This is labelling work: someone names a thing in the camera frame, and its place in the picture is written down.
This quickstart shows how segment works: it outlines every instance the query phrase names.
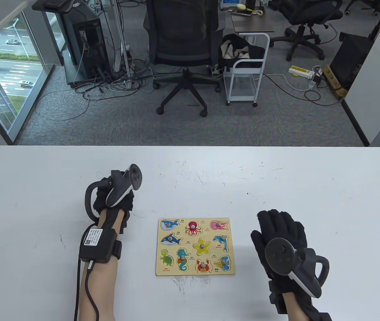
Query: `octopus puzzle piece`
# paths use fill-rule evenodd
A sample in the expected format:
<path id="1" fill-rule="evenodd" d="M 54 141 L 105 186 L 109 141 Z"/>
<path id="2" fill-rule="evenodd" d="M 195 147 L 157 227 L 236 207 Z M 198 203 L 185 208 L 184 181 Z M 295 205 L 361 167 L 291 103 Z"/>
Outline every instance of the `octopus puzzle piece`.
<path id="1" fill-rule="evenodd" d="M 160 252 L 160 255 L 160 260 L 163 260 L 163 264 L 166 264 L 166 266 L 173 266 L 173 257 L 167 255 L 167 251 L 165 249 Z"/>
<path id="2" fill-rule="evenodd" d="M 218 266 L 220 269 L 222 269 L 224 272 L 231 269 L 231 261 L 228 255 L 224 255 L 217 262 L 214 262 L 214 264 Z"/>
<path id="3" fill-rule="evenodd" d="M 179 264 L 178 268 L 180 271 L 185 272 L 188 270 L 188 256 L 190 253 L 187 253 L 185 249 L 179 249 L 176 253 L 178 255 L 178 260 L 176 262 Z"/>
<path id="4" fill-rule="evenodd" d="M 172 231 L 176 226 L 179 226 L 179 220 L 162 220 L 160 221 L 160 226 L 163 231 Z"/>
<path id="5" fill-rule="evenodd" d="M 195 236 L 202 233 L 202 228 L 197 226 L 196 221 L 191 221 L 188 226 L 185 227 L 185 232 L 190 236 Z"/>
<path id="6" fill-rule="evenodd" d="M 160 241 L 163 245 L 180 245 L 182 238 L 176 238 L 174 233 L 169 234 L 168 236 L 162 238 Z"/>
<path id="7" fill-rule="evenodd" d="M 213 229 L 214 231 L 216 230 L 228 231 L 227 225 L 228 225 L 228 222 L 221 222 L 221 221 L 212 221 L 210 224 L 211 229 Z"/>
<path id="8" fill-rule="evenodd" d="M 196 261 L 196 272 L 197 273 L 211 273 L 212 265 L 211 261 L 207 258 L 206 261 L 197 260 Z"/>
<path id="9" fill-rule="evenodd" d="M 224 252 L 228 252 L 228 236 L 227 235 L 216 235 L 213 241 L 218 241 L 220 244 L 224 245 Z"/>
<path id="10" fill-rule="evenodd" d="M 210 254 L 211 251 L 209 250 L 209 247 L 211 246 L 212 242 L 205 242 L 204 239 L 199 238 L 199 242 L 196 244 L 193 244 L 193 247 L 197 250 L 197 255 L 202 254 Z"/>

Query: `white table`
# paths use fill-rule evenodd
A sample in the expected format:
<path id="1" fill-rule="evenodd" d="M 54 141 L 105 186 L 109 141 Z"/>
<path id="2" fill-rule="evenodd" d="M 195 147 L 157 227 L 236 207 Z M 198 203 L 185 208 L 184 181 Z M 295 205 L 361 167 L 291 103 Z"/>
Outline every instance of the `white table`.
<path id="1" fill-rule="evenodd" d="M 315 306 L 380 320 L 380 148 L 113 146 L 0 147 L 0 320 L 72 320 L 85 190 L 131 163 L 144 180 L 121 238 L 118 321 L 286 320 L 249 236 L 271 208 L 330 261 Z M 231 219 L 237 274 L 156 277 L 159 218 L 215 216 Z"/>

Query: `window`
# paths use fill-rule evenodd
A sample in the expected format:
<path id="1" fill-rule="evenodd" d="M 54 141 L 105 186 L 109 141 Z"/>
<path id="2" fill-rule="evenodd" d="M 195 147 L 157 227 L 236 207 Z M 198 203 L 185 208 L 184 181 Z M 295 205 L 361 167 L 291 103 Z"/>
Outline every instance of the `window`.
<path id="1" fill-rule="evenodd" d="M 42 71 L 23 16 L 19 15 L 0 31 L 0 123 L 7 133 Z"/>
<path id="2" fill-rule="evenodd" d="M 62 47 L 65 44 L 65 38 L 62 34 L 62 31 L 60 30 L 59 23 L 57 21 L 56 14 L 52 12 L 46 12 L 47 18 L 49 19 L 50 27 L 52 28 L 53 35 L 55 37 L 57 47 L 59 50 L 62 50 Z"/>

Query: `hand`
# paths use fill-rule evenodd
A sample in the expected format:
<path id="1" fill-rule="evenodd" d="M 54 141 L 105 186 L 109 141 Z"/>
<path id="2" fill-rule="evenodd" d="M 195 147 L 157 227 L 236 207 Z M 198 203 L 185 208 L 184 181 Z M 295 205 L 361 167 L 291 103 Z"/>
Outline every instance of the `hand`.
<path id="1" fill-rule="evenodd" d="M 96 200 L 93 203 L 93 209 L 95 211 L 97 211 L 99 214 L 101 214 L 101 211 L 104 208 L 106 208 L 106 205 L 105 205 L 106 199 L 107 199 L 107 196 L 108 196 L 109 192 L 111 191 L 111 189 L 112 188 L 110 186 L 105 186 L 105 187 L 98 188 L 98 191 L 96 192 Z M 119 210 L 123 210 L 126 213 L 128 213 L 129 211 L 131 211 L 133 209 L 133 197 L 134 197 L 133 191 L 130 191 L 115 206 L 115 208 L 118 208 Z"/>
<path id="2" fill-rule="evenodd" d="M 257 217 L 261 233 L 252 231 L 251 238 L 267 276 L 272 280 L 278 293 L 299 292 L 300 286 L 294 280 L 273 272 L 267 263 L 265 250 L 267 243 L 276 237 L 289 241 L 295 249 L 307 247 L 303 225 L 295 222 L 287 212 L 279 213 L 277 210 L 261 211 Z"/>

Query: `car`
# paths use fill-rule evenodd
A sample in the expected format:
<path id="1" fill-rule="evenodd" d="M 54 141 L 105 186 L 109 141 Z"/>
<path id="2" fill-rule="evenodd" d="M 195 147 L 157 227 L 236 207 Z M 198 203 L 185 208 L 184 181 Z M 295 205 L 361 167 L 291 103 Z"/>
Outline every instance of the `car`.
<path id="1" fill-rule="evenodd" d="M 32 87 L 34 87 L 34 83 L 32 81 L 20 81 L 19 85 L 22 88 L 32 88 Z"/>
<path id="2" fill-rule="evenodd" d="M 16 39 L 8 39 L 5 41 L 5 44 L 14 44 L 14 45 L 18 45 L 20 44 L 20 41 L 19 40 L 16 40 Z"/>

